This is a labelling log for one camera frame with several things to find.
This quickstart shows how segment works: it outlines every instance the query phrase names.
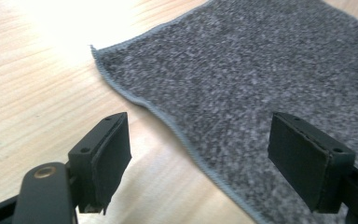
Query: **metal rivet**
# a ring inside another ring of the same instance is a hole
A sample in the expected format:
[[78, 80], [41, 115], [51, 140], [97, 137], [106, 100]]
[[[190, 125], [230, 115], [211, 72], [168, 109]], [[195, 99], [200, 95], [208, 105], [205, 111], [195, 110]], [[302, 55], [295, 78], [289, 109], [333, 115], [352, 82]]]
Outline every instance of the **metal rivet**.
[[56, 171], [57, 171], [57, 169], [54, 166], [46, 166], [46, 167], [43, 167], [43, 168], [40, 168], [39, 170], [37, 170], [34, 173], [34, 177], [38, 178], [38, 179], [45, 178], [45, 177], [53, 175], [54, 173], [56, 173]]

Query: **wood grain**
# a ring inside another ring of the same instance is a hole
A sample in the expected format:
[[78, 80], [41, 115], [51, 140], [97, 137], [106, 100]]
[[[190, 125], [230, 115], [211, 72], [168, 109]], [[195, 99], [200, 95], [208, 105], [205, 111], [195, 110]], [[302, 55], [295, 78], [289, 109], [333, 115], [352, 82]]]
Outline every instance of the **wood grain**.
[[[164, 124], [111, 90], [90, 55], [89, 44], [122, 42], [202, 3], [0, 0], [0, 202], [19, 192], [28, 170], [67, 161], [100, 119], [127, 111], [130, 167], [107, 216], [80, 215], [80, 223], [253, 223]], [[358, 14], [351, 3], [336, 1]]]

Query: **gray cloth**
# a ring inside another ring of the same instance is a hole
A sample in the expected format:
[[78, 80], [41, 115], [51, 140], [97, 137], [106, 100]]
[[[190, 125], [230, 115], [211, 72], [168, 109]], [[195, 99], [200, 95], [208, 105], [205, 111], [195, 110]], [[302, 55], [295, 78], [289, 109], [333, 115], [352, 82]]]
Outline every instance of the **gray cloth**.
[[267, 147], [272, 111], [290, 113], [355, 150], [358, 166], [356, 19], [319, 0], [214, 0], [93, 54], [257, 222], [343, 222], [345, 209], [312, 214]]

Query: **clamp jaw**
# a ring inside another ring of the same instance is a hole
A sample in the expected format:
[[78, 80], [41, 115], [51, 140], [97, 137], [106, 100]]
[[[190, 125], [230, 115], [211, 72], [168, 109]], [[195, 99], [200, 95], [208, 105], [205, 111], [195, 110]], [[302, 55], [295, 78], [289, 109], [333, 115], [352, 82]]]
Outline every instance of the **clamp jaw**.
[[105, 214], [131, 160], [127, 113], [101, 120], [68, 157], [30, 170], [20, 194], [0, 203], [0, 223], [73, 224], [77, 206]]
[[268, 157], [312, 212], [349, 207], [347, 223], [358, 223], [355, 152], [293, 115], [274, 113]]

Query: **microfiber cloth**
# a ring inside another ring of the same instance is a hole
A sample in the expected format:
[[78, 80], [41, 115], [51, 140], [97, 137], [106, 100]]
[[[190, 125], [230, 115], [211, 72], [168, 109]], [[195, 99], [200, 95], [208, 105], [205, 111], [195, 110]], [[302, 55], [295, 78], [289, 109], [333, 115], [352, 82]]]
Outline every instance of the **microfiber cloth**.
[[213, 0], [92, 53], [256, 222], [344, 222], [345, 207], [312, 214], [267, 149], [280, 111], [352, 148], [358, 167], [358, 20], [319, 0]]

